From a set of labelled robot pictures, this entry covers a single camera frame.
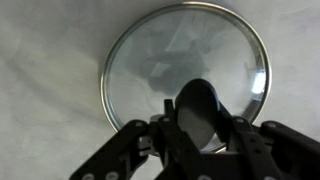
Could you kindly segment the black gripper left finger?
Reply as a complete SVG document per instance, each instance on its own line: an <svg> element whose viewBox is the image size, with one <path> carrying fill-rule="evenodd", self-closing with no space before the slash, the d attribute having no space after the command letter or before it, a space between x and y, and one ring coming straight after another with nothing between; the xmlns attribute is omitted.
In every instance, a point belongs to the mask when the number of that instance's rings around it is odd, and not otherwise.
<svg viewBox="0 0 320 180"><path fill-rule="evenodd" d="M100 147L69 180L129 180L150 155L157 155L163 170L156 180L197 180L200 153L177 124L171 100L164 114L147 124L132 120Z"/></svg>

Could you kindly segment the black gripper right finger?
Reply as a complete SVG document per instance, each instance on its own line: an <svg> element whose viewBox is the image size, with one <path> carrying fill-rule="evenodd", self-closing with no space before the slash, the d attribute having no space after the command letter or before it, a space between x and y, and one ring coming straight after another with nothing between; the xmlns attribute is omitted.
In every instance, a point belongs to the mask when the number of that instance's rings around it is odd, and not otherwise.
<svg viewBox="0 0 320 180"><path fill-rule="evenodd" d="M277 121L257 127L220 105L218 137L253 180L320 180L320 143Z"/></svg>

